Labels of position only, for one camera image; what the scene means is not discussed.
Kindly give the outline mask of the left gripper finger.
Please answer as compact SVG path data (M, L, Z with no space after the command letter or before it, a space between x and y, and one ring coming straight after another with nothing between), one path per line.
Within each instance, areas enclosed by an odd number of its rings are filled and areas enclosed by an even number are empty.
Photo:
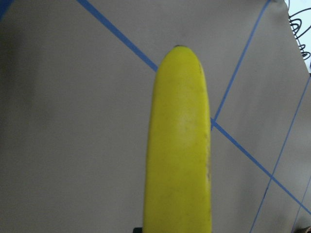
M135 227L132 233L143 233L142 227Z

